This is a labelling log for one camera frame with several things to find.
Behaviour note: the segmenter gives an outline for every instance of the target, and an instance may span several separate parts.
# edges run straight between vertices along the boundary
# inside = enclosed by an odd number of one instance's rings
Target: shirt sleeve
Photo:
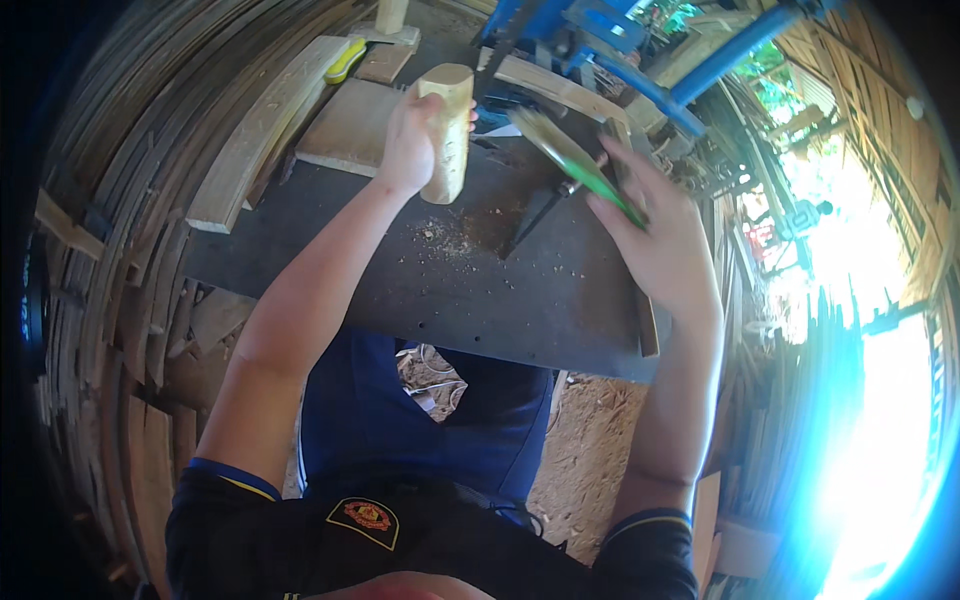
[[[689,517],[656,509],[623,519],[604,539],[593,579],[600,598],[696,600]]]
[[[279,501],[276,488],[255,475],[202,458],[190,461],[180,476],[165,533],[167,579],[174,596],[217,596],[215,573],[222,569],[215,563],[222,553],[213,541],[238,516]]]

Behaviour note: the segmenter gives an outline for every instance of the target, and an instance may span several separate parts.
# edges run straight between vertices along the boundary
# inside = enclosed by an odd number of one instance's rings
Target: left hand
[[[422,98],[417,98],[416,94],[416,89],[411,87],[390,115],[383,162],[373,178],[407,199],[433,177],[433,144],[427,122],[444,107],[444,99],[439,94],[427,94]],[[476,102],[471,102],[470,108],[474,107]],[[469,119],[477,120],[475,110],[470,111]],[[470,123],[469,130],[473,131],[473,128]]]

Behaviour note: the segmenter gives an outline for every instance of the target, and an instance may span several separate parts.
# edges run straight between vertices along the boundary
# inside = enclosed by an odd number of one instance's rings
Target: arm
[[[303,382],[340,329],[390,223],[430,181],[434,154],[427,121],[442,102],[436,94],[404,98],[391,116],[376,177],[257,303],[230,359],[198,457],[281,487]]]
[[[693,202],[640,155],[602,138],[613,158],[630,167],[624,193],[646,201],[642,231],[612,203],[592,196],[590,208],[620,249],[636,283],[673,317],[634,431],[612,522],[655,508],[688,515],[713,427],[723,311],[700,214]]]

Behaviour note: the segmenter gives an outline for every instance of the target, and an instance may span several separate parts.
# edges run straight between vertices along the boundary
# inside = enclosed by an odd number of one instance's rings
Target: metal bar
[[[657,108],[668,118],[696,137],[701,137],[707,128],[685,105],[674,100],[669,90],[640,73],[636,67],[619,57],[609,57],[597,53],[593,62],[612,72],[614,75],[635,87],[641,94],[653,101]]]
[[[673,86],[670,95],[685,107],[737,66],[751,50],[783,33],[802,16],[804,11],[797,4],[776,5],[687,73]]]

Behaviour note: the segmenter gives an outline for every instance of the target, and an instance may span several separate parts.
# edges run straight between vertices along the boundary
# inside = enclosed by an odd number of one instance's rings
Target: person
[[[376,177],[253,310],[167,523],[177,597],[697,596],[690,514],[712,428],[722,311],[698,211],[644,158],[602,139],[632,171],[624,191],[646,201],[646,231],[588,198],[633,278],[673,317],[592,568],[543,540],[524,508],[551,371],[441,348],[468,388],[436,423],[400,387],[403,341],[343,327],[380,239],[430,181],[429,124],[442,104],[405,97]],[[281,501],[298,414],[307,489]]]
[[[793,204],[793,212],[783,215],[787,231],[779,231],[780,237],[786,240],[806,237],[820,225],[821,216],[833,214],[833,203],[824,200],[816,206],[809,200],[800,200]],[[760,216],[751,219],[754,225],[770,216],[770,210],[765,210]]]

